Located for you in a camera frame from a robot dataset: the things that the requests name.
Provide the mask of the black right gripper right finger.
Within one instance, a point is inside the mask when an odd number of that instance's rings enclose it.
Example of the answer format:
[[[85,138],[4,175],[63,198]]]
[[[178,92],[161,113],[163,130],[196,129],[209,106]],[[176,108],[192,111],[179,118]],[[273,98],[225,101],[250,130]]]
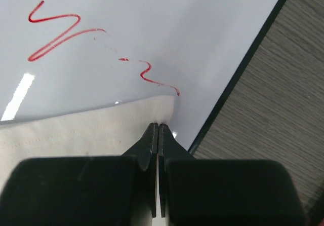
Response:
[[[196,159],[165,124],[158,160],[167,225],[306,225],[292,178],[279,162]]]

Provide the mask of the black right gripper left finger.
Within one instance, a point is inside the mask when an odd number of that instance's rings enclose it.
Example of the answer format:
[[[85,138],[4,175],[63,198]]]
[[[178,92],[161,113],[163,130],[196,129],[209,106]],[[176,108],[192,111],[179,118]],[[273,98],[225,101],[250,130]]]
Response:
[[[158,124],[120,156],[31,158],[1,193],[1,225],[152,225]]]

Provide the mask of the white printed t-shirt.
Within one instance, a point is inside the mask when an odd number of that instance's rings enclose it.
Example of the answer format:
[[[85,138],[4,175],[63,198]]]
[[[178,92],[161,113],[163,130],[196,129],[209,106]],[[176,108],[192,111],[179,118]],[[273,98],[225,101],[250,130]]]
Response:
[[[170,121],[174,96],[1,126],[1,187],[19,162],[38,157],[121,155],[150,123]]]

